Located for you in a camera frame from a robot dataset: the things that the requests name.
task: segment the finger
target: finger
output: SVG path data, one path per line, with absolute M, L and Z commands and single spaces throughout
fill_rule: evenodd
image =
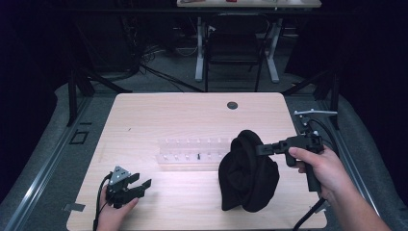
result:
M 291 154 L 296 159 L 310 164 L 312 167 L 314 167 L 319 161 L 319 155 L 316 155 L 315 153 L 299 147 L 290 147 L 289 154 Z
M 104 186 L 101 191 L 101 197 L 99 197 L 99 209 L 107 202 L 106 200 L 106 189 L 108 189 L 108 185 Z
M 306 173 L 306 168 L 305 167 L 300 167 L 298 172 L 299 173 Z
M 135 208 L 138 202 L 139 202 L 139 199 L 137 197 L 129 201 L 129 203 L 123 205 L 123 207 L 120 208 L 121 213 L 123 213 L 123 215 L 128 214 L 133 208 Z
M 296 161 L 296 164 L 295 164 L 295 167 L 298 167 L 298 168 L 305 168 L 305 163 L 304 162 L 302 162 L 302 161 Z

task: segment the black cloth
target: black cloth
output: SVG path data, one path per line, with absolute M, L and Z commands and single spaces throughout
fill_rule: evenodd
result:
M 273 198 L 279 182 L 278 165 L 269 156 L 256 156 L 255 147 L 262 144 L 249 130 L 241 131 L 231 142 L 231 151 L 218 169 L 223 211 L 242 205 L 255 213 Z

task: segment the table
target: table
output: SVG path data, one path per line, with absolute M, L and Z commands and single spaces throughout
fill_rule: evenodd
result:
M 225 0 L 204 0 L 183 2 L 177 0 L 177 6 L 183 8 L 271 8 L 277 10 L 278 8 L 295 8 L 295 9 L 312 9 L 319 8 L 321 2 L 319 0 L 238 0 L 237 2 L 227 2 Z M 276 70 L 273 55 L 275 53 L 276 44 L 279 39 L 281 31 L 282 19 L 278 19 L 273 23 L 272 31 L 270 33 L 271 43 L 270 48 L 266 51 L 267 64 L 272 83 L 279 83 L 279 76 Z M 195 81 L 202 81 L 202 72 L 204 65 L 204 57 L 202 51 L 202 23 L 201 18 L 197 20 L 197 65 L 195 69 Z
M 229 109 L 235 102 L 238 108 Z M 245 230 L 289 229 L 318 200 L 308 192 L 305 174 L 286 166 L 283 155 L 271 158 L 279 165 L 275 196 L 258 213 L 241 207 L 223 212 L 217 163 L 179 165 L 159 163 L 162 139 L 230 139 L 249 129 L 264 143 L 295 135 L 286 102 L 280 93 L 132 93 L 120 94 L 89 164 L 72 211 L 69 230 L 90 230 L 95 198 L 103 177 L 115 166 L 139 172 L 134 188 L 152 179 L 124 221 L 123 230 Z M 312 215 L 304 228 L 322 228 L 324 213 Z

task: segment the black handle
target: black handle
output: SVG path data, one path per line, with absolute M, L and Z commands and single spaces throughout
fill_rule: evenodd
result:
M 313 172 L 313 167 L 307 163 L 305 163 L 306 168 L 306 178 L 307 178 L 307 185 L 309 187 L 309 192 L 321 192 L 320 181 L 316 178 L 315 173 Z

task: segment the black cable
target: black cable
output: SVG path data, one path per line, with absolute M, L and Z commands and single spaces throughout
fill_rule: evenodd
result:
M 108 203 L 106 202 L 105 205 L 99 209 L 99 201 L 100 201 L 100 197 L 101 197 L 101 193 L 102 193 L 102 188 L 105 185 L 105 182 L 109 179 L 111 179 L 112 177 L 112 172 L 110 172 L 107 176 L 105 176 L 105 178 L 103 179 L 103 181 L 101 182 L 101 185 L 99 186 L 99 190 L 98 190 L 98 197 L 96 198 L 96 213 L 95 213 L 95 219 L 93 220 L 93 231 L 96 231 L 97 227 L 98 227 L 98 220 L 99 220 L 99 214 L 102 211 L 103 207 L 105 207 L 105 205 Z
M 332 142 L 332 148 L 333 151 L 336 153 L 337 156 L 339 155 L 339 147 L 336 143 L 336 141 L 334 140 L 333 134 L 330 132 L 330 130 L 327 128 L 326 125 L 324 125 L 322 122 L 320 122 L 319 120 L 313 119 L 311 118 L 309 121 L 315 122 L 316 124 L 318 124 L 323 130 L 324 132 L 327 134 L 327 136 L 329 137 L 329 139 Z M 312 216 L 312 214 L 326 201 L 326 199 L 324 199 L 323 197 L 309 210 L 309 212 L 307 212 L 307 214 L 305 216 L 303 216 L 303 218 L 301 218 L 297 224 L 294 226 L 293 231 L 297 231 L 299 229 L 299 227 L 309 218 Z
M 168 74 L 164 74 L 164 73 L 162 73 L 162 72 L 160 72 L 160 71 L 158 71 L 158 70 L 152 69 L 152 68 L 148 67 L 148 66 L 145 65 L 145 64 L 141 64 L 140 66 L 143 67 L 146 71 L 149 71 L 150 73 L 152 73 L 152 74 L 154 74 L 154 75 L 156 75 L 156 76 L 158 76 L 158 77 L 160 77 L 160 78 L 163 78 L 163 79 L 165 79 L 165 80 L 168 80 L 170 83 L 175 83 L 175 84 L 178 84 L 178 85 L 182 85 L 182 86 L 184 86 L 184 87 L 187 87 L 187 88 L 189 88 L 189 89 L 192 89 L 192 90 L 195 90 L 195 91 L 198 91 L 198 92 L 204 92 L 204 90 L 201 90 L 201 89 L 199 89 L 199 88 L 196 88 L 195 86 L 186 84 L 186 83 L 184 83 L 183 81 L 177 79 L 176 77 L 173 77 L 173 76 L 170 76 L 170 75 L 168 75 Z
M 297 224 L 294 226 L 293 231 L 297 231 L 300 227 L 300 225 L 302 225 L 309 217 L 312 216 L 312 214 L 318 209 L 320 208 L 320 206 L 326 201 L 326 199 L 324 199 L 323 197 L 309 210 L 309 212 L 307 212 L 307 214 L 305 216 L 303 216 L 303 218 L 301 218 Z
M 320 122 L 319 120 L 314 119 L 314 118 L 311 118 L 309 121 L 315 122 L 316 124 L 318 124 L 324 130 L 324 132 L 326 132 L 327 136 L 329 137 L 329 139 L 332 142 L 333 151 L 337 154 L 337 156 L 340 156 L 339 146 L 337 145 L 336 141 L 334 140 L 333 134 L 330 132 L 328 127 L 326 125 L 324 125 L 322 122 Z

